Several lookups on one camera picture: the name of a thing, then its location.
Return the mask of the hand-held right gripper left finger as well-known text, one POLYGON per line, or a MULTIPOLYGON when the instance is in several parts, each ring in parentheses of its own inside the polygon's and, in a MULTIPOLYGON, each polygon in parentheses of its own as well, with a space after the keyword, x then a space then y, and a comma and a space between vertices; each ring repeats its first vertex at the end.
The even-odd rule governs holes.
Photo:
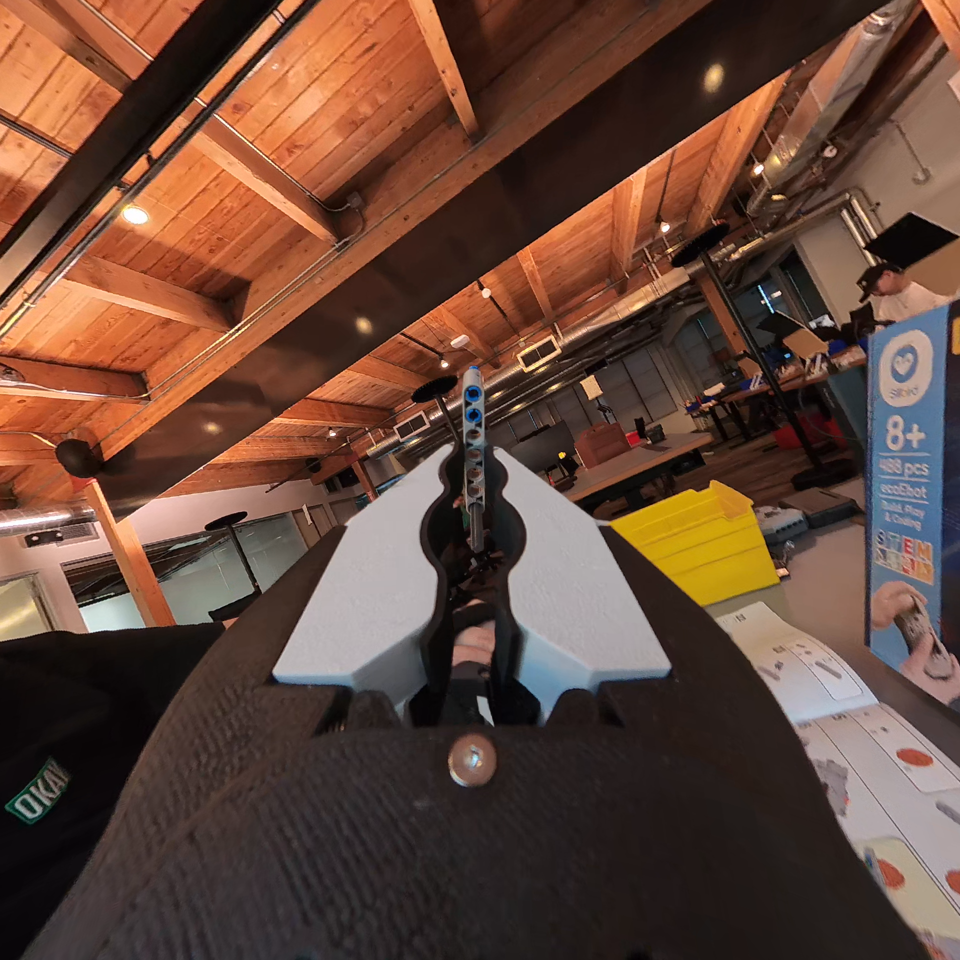
POLYGON ((463 533, 447 443, 345 526, 272 677, 386 695, 416 726, 464 726, 449 700, 451 586, 441 556, 463 533))

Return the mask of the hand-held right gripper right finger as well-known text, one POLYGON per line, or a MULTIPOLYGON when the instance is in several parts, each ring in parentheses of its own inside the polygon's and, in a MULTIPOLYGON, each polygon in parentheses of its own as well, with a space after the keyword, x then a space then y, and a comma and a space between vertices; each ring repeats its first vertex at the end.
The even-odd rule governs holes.
POLYGON ((486 449, 495 647, 493 724, 537 725, 570 690, 666 678, 671 662, 604 528, 514 456, 486 449))

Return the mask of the grey beam with blue pins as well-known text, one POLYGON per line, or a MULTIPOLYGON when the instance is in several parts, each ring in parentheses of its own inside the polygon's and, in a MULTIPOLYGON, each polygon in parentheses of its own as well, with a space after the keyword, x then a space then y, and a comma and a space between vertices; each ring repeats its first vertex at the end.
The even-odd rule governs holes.
POLYGON ((486 417, 482 371, 471 366, 462 377, 463 506, 469 521, 468 545, 473 554, 485 549, 486 417))

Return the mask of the person's left hand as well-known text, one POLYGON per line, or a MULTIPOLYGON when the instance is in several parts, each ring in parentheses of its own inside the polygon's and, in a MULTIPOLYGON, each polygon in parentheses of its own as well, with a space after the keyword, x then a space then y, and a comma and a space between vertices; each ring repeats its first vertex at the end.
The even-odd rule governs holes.
POLYGON ((466 627, 457 634, 454 640, 451 666, 474 664, 489 667, 496 650, 496 644, 496 623, 494 620, 466 627))

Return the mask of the yellow parts bin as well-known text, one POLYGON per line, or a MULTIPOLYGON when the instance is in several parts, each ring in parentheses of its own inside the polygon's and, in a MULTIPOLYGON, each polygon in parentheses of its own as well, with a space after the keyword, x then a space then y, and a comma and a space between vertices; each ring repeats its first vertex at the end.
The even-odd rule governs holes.
POLYGON ((611 527, 703 607, 780 582, 753 500, 718 481, 618 517, 611 527))

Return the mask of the wooden work table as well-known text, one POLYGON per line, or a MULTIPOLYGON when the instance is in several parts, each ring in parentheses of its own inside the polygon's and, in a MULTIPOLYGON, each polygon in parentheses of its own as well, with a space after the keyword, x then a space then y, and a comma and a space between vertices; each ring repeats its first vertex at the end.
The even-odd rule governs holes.
MULTIPOLYGON (((801 362, 798 366, 789 366, 786 376, 779 379, 780 390, 785 394, 801 392, 827 383, 832 377, 839 377, 848 370, 864 368, 867 365, 867 354, 860 345, 844 348, 835 354, 819 354, 813 359, 801 362)), ((721 441, 726 442, 730 437, 725 424, 730 422, 733 429, 745 442, 763 432, 754 433, 741 414, 740 405, 753 398, 775 397, 775 391, 770 387, 761 373, 748 380, 735 380, 730 374, 726 380, 707 388, 694 395, 693 400, 684 404, 684 411, 693 419, 707 418, 715 426, 721 441)))
POLYGON ((671 497, 678 471, 704 466, 703 452, 713 444, 711 435, 691 433, 635 446, 597 466, 581 467, 563 495, 589 514, 620 498, 630 511, 643 509, 671 497))

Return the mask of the black monitor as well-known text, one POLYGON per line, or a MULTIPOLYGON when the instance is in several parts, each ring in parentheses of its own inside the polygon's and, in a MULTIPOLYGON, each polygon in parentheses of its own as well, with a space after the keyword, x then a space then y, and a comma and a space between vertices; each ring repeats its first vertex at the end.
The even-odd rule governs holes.
POLYGON ((574 472, 579 468, 570 426, 562 419, 519 441, 510 456, 533 474, 549 474, 564 463, 574 472))

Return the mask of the grey white toy module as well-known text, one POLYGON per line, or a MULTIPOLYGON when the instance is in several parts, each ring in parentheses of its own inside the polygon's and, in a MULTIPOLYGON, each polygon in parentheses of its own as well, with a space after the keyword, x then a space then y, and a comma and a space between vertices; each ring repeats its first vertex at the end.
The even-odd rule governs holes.
POLYGON ((784 544, 810 530, 806 515, 798 509, 761 506, 753 513, 767 546, 784 544))

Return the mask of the black flat device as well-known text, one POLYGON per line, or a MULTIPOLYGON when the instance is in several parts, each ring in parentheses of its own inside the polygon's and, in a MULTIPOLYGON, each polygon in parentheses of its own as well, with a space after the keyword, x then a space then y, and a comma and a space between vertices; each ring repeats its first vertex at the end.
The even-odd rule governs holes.
POLYGON ((822 488, 795 491, 781 498, 780 509, 796 510, 803 514, 811 530, 846 521, 862 514, 855 499, 822 488))

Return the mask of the white instruction booklet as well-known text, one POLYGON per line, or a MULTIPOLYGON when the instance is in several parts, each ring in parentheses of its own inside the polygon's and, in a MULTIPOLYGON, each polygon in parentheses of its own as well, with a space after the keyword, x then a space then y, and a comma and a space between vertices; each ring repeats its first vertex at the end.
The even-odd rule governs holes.
POLYGON ((716 617, 793 725, 850 845, 932 958, 959 957, 958 766, 764 603, 716 617))

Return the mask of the black round ceiling device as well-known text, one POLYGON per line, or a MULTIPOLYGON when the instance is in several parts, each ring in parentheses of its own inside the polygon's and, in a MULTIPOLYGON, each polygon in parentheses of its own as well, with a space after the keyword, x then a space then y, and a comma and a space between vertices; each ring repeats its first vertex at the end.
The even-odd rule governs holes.
POLYGON ((54 448, 56 461, 71 477, 81 480, 96 478, 105 461, 99 448, 81 438, 66 438, 54 448))

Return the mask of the blue robot toy box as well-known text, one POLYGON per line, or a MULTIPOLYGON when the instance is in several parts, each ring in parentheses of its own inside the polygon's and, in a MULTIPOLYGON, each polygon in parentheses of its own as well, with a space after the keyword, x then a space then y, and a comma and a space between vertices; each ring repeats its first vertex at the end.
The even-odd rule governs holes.
POLYGON ((959 710, 959 303, 868 348, 867 645, 959 710))

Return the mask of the dark tilted screen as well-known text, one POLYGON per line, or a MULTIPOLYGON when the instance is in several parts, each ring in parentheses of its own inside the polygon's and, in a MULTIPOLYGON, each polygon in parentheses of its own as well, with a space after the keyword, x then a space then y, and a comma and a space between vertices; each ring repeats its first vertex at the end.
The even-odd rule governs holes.
POLYGON ((959 239, 957 232, 914 212, 908 212, 865 246, 879 262, 906 270, 959 239))

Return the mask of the wooden support post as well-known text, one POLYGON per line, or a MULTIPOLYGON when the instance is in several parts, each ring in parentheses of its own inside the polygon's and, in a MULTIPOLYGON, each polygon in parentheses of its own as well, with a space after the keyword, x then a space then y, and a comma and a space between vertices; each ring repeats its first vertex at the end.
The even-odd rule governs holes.
POLYGON ((154 628, 175 626, 173 611, 132 522, 129 519, 115 518, 96 479, 78 481, 78 489, 102 528, 127 590, 145 625, 154 628))

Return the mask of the silver ventilation duct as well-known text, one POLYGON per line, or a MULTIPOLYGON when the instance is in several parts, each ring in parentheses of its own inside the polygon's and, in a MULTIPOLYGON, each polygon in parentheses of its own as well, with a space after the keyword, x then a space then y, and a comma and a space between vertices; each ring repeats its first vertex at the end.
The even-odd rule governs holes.
MULTIPOLYGON (((733 243, 726 244, 720 247, 719 253, 712 254, 711 256, 716 262, 738 262, 741 259, 753 257, 756 254, 756 250, 759 249, 757 244, 762 245, 764 242, 765 240, 760 237, 755 241, 750 241, 741 246, 735 246, 733 243)), ((639 315, 643 310, 651 306, 656 306, 660 302, 664 302, 667 298, 673 296, 676 291, 692 282, 700 273, 702 273, 702 266, 696 266, 694 262, 685 268, 676 269, 673 267, 663 275, 655 277, 646 285, 628 294, 624 294, 609 306, 606 306, 606 308, 601 310, 596 316, 586 318, 582 322, 574 324, 568 330, 553 333, 558 341, 561 341, 562 352, 557 358, 572 356, 575 350, 581 349, 588 342, 593 342, 601 335, 601 331, 607 328, 615 327, 625 322, 629 323, 631 318, 639 315)), ((502 368, 490 378, 484 379, 485 401, 492 403, 497 400, 507 391, 515 389, 515 383, 521 382, 523 378, 538 377, 548 364, 528 374, 521 369, 517 360, 515 360, 511 365, 502 368)), ((459 403, 461 405, 461 402, 462 393, 457 395, 455 402, 450 403, 448 410, 451 415, 457 404, 459 403)), ((426 436, 429 430, 434 429, 437 425, 442 426, 445 423, 439 410, 434 412, 429 412, 426 408, 423 408, 423 410, 425 410, 430 417, 431 426, 428 430, 406 442, 399 442, 396 435, 394 435, 393 438, 385 438, 367 450, 362 456, 368 459, 378 459, 387 456, 395 450, 399 450, 405 444, 409 445, 419 441, 426 436)))
POLYGON ((67 526, 95 522, 88 504, 68 502, 51 506, 1 510, 1 538, 26 536, 67 526))

